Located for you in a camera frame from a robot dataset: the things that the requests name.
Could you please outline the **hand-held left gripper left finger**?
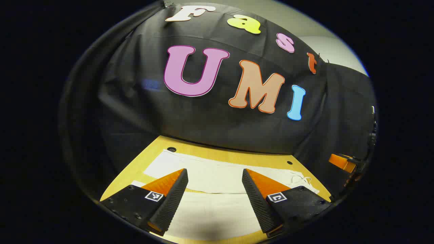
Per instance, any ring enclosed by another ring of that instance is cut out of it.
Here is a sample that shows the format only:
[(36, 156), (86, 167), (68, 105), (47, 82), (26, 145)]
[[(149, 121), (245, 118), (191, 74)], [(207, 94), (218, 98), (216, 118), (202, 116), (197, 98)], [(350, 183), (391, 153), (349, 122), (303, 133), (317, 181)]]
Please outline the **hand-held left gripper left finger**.
[(130, 184), (101, 202), (135, 227), (163, 236), (188, 182), (188, 172), (182, 168), (142, 187)]

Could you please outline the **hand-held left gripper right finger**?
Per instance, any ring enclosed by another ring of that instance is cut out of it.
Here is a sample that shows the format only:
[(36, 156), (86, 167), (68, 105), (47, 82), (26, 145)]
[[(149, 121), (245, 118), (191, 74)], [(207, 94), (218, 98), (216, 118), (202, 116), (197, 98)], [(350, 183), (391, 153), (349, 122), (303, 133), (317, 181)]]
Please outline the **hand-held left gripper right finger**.
[(263, 233), (292, 234), (328, 212), (332, 203), (305, 186), (287, 187), (245, 168), (242, 183)]

